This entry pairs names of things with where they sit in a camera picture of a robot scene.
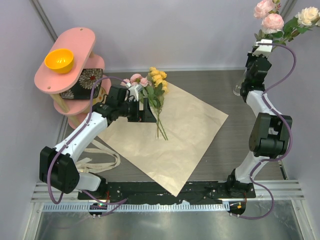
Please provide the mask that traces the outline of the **pink flower stem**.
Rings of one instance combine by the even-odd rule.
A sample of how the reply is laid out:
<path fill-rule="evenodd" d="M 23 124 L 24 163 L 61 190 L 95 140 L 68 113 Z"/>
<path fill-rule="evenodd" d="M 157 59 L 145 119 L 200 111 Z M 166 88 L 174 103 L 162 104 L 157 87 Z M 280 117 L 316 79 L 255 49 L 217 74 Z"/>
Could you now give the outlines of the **pink flower stem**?
<path fill-rule="evenodd" d="M 254 8 L 253 16 L 261 20 L 261 28 L 254 34 L 257 41 L 262 39 L 280 39 L 284 33 L 284 20 L 280 15 L 279 0 L 261 0 Z"/>
<path fill-rule="evenodd" d="M 137 85 L 140 84 L 143 89 L 142 91 L 139 93 L 139 101 L 143 103 L 144 99 L 148 99 L 148 93 L 147 93 L 147 86 L 150 84 L 147 80 L 147 76 L 146 77 L 142 77 L 142 75 L 136 73 L 134 75 L 131 76 L 130 79 L 124 79 L 121 83 L 122 86 L 125 87 L 125 84 L 130 83 L 132 85 Z"/>

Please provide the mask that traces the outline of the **orange wrapping paper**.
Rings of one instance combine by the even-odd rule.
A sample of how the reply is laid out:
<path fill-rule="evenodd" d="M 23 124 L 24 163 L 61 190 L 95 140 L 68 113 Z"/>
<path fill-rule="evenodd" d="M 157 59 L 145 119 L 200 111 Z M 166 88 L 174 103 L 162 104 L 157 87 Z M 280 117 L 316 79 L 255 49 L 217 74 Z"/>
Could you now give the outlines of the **orange wrapping paper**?
<path fill-rule="evenodd" d="M 99 138 L 152 180 L 177 196 L 228 115 L 181 88 L 168 84 L 160 114 L 167 140 L 155 123 L 120 117 Z"/>

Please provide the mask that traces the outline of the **white flower stem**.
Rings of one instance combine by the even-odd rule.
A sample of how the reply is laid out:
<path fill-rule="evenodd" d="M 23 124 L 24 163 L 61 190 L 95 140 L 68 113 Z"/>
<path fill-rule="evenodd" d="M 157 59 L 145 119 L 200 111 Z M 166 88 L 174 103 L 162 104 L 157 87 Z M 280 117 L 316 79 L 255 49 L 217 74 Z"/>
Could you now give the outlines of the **white flower stem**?
<path fill-rule="evenodd" d="M 320 10 L 317 7 L 306 7 L 284 24 L 281 35 L 273 33 L 273 43 L 286 45 L 299 35 L 313 28 L 320 27 Z"/>

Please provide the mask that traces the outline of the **cream printed ribbon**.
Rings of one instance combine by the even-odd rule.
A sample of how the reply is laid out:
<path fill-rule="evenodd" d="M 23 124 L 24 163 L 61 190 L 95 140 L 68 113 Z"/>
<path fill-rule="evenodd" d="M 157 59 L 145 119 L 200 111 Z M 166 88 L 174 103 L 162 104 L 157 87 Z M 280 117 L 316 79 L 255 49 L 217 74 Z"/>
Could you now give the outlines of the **cream printed ribbon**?
<path fill-rule="evenodd" d="M 98 174 L 112 170 L 120 165 L 121 157 L 116 151 L 97 140 L 93 140 L 91 144 L 94 145 L 95 148 L 86 148 L 84 152 L 88 154 L 103 155 L 104 159 L 94 163 L 92 163 L 93 159 L 89 157 L 78 160 L 75 163 L 75 166 L 79 172 Z"/>

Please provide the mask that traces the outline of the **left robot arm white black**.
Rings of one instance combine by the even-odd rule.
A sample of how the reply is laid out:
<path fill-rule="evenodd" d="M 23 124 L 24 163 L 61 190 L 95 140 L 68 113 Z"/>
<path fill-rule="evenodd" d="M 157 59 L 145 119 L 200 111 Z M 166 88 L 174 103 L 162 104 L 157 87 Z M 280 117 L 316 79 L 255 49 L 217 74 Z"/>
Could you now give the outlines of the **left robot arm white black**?
<path fill-rule="evenodd" d="M 44 147 L 40 152 L 39 179 L 47 184 L 49 196 L 55 204 L 52 189 L 63 194 L 74 190 L 88 191 L 93 198 L 100 200 L 107 192 L 106 181 L 91 172 L 80 172 L 76 163 L 86 147 L 120 117 L 129 123 L 155 123 L 147 100 L 140 107 L 139 96 L 144 91 L 140 84 L 124 88 L 112 86 L 105 102 L 97 102 L 83 122 L 55 147 Z"/>

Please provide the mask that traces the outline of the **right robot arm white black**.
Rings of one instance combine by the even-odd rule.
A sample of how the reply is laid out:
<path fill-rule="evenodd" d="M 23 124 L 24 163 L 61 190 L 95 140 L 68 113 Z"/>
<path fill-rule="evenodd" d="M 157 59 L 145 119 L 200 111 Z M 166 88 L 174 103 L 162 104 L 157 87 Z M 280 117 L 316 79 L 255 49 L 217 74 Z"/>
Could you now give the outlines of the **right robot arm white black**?
<path fill-rule="evenodd" d="M 226 193 L 233 198 L 253 193 L 253 180 L 268 163 L 285 154 L 290 143 L 292 118 L 282 115 L 268 101 L 264 80 L 271 63 L 265 54 L 247 54 L 245 72 L 238 95 L 252 109 L 256 120 L 248 140 L 249 153 L 228 176 Z"/>

